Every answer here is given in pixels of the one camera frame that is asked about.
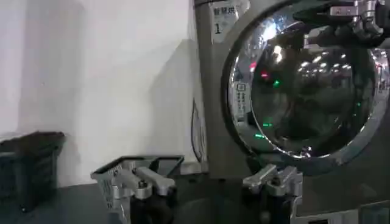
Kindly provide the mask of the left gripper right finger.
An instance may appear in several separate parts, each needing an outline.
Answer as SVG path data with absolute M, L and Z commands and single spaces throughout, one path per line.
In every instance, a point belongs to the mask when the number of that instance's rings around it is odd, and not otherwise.
M 265 188 L 275 197 L 300 197 L 303 193 L 303 174 L 293 166 L 278 170 L 275 164 L 268 164 L 255 174 L 243 178 L 242 184 L 254 194 Z

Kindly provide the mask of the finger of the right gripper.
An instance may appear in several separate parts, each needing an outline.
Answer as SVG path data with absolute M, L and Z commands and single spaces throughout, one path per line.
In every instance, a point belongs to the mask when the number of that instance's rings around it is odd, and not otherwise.
M 319 47 L 342 48 L 377 48 L 381 46 L 381 38 L 374 37 L 361 39 L 349 28 L 335 29 L 332 26 L 324 26 L 313 29 L 304 35 L 303 45 L 317 45 Z
M 385 30 L 375 22 L 377 1 L 325 1 L 321 5 L 294 13 L 293 18 L 317 26 L 351 25 L 359 32 L 383 34 Z

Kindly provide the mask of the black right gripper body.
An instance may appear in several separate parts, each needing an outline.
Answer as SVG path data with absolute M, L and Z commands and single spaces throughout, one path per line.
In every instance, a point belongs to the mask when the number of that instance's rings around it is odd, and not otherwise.
M 375 7 L 376 25 L 384 30 L 389 30 L 389 1 L 379 0 Z

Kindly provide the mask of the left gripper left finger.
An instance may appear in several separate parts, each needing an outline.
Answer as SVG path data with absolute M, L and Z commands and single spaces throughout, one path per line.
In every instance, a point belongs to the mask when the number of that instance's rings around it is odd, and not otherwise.
M 115 181 L 120 186 L 129 189 L 132 196 L 145 200 L 152 196 L 153 190 L 159 196 L 168 196 L 176 188 L 176 182 L 154 172 L 148 167 L 137 167 L 132 170 L 122 169 L 115 175 Z

